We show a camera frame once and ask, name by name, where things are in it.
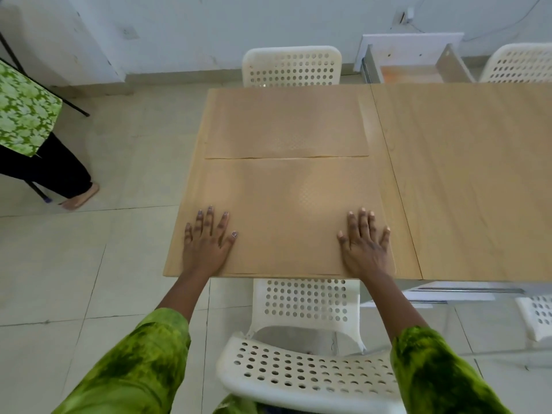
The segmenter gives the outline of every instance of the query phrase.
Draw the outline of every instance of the green sleeve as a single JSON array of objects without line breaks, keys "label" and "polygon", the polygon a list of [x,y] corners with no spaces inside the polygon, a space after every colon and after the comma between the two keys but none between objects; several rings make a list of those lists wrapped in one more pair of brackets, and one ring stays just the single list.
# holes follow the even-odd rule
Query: green sleeve
[{"label": "green sleeve", "polygon": [[160,308],[107,352],[54,414],[169,413],[184,379],[188,321]]},{"label": "green sleeve", "polygon": [[404,330],[391,364],[409,414],[510,413],[476,371],[430,328]]}]

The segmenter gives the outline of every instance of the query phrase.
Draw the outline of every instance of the white tiled floor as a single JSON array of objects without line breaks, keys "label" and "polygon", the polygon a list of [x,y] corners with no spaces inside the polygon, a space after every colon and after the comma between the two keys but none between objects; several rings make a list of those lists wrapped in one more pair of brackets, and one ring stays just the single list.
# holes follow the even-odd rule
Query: white tiled floor
[{"label": "white tiled floor", "polygon": [[[343,84],[361,81],[342,77]],[[174,283],[161,272],[206,91],[220,86],[149,86],[134,95],[77,100],[90,118],[65,109],[55,131],[101,185],[78,212],[45,205],[22,181],[0,176],[3,412],[51,411]],[[226,395],[215,362],[230,335],[249,328],[252,285],[251,279],[211,279],[206,286],[172,412],[208,414]],[[511,301],[421,312],[459,353],[524,346]],[[389,345],[375,309],[362,309],[361,333],[369,348]],[[313,348],[325,352],[334,344],[341,354],[358,351],[343,337],[334,343],[319,336]],[[514,411],[548,412],[550,370],[504,361],[481,361],[479,368]]]}]

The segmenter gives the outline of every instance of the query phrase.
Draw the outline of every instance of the brown paper sheet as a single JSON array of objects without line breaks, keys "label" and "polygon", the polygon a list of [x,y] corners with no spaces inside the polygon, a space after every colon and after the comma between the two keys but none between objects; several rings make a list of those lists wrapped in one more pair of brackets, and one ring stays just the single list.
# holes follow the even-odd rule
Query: brown paper sheet
[{"label": "brown paper sheet", "polygon": [[[216,222],[228,210],[228,232],[239,231],[222,275],[345,276],[336,234],[346,232],[347,212],[364,206],[385,221],[369,157],[203,160],[189,193],[165,276],[181,273],[185,224],[208,205]],[[394,273],[391,253],[389,266]]]},{"label": "brown paper sheet", "polygon": [[369,155],[357,97],[345,86],[215,93],[205,158]]}]

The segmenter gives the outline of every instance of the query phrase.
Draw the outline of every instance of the perforated chair seat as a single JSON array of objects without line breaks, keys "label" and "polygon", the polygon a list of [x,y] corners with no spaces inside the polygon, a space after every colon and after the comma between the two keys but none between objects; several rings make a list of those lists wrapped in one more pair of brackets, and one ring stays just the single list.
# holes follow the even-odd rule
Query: perforated chair seat
[{"label": "perforated chair seat", "polygon": [[389,353],[314,356],[236,333],[216,373],[231,393],[264,404],[327,414],[406,412]]},{"label": "perforated chair seat", "polygon": [[516,298],[515,301],[531,340],[552,337],[552,295]]},{"label": "perforated chair seat", "polygon": [[552,82],[552,43],[511,43],[487,61],[480,83]]},{"label": "perforated chair seat", "polygon": [[324,329],[349,336],[364,352],[360,319],[358,279],[255,279],[247,338],[272,326]]},{"label": "perforated chair seat", "polygon": [[244,87],[340,83],[341,53],[333,46],[255,48],[242,61]]}]

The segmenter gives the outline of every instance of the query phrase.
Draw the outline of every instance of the green floral cloth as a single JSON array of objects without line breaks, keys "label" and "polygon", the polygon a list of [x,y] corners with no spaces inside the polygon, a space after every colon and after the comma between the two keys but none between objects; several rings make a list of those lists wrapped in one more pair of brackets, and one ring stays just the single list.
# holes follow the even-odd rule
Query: green floral cloth
[{"label": "green floral cloth", "polygon": [[[155,310],[96,363],[54,414],[169,413],[190,342],[180,313]],[[393,343],[391,362],[410,414],[510,413],[432,329],[405,330]],[[263,411],[261,404],[229,395],[215,414]]]},{"label": "green floral cloth", "polygon": [[0,61],[0,145],[32,157],[50,135],[62,103]]}]

